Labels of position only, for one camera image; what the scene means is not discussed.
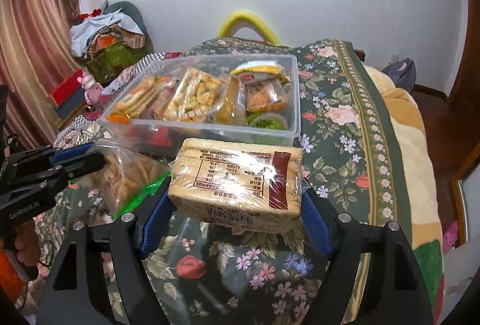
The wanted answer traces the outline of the left hand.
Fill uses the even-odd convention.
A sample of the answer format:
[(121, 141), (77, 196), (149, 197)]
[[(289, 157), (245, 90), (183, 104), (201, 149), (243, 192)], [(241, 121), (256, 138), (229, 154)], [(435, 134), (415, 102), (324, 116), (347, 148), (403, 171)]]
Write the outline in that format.
[(30, 219), (16, 227), (16, 258), (26, 266), (36, 266), (40, 260), (41, 249), (35, 229), (35, 222)]

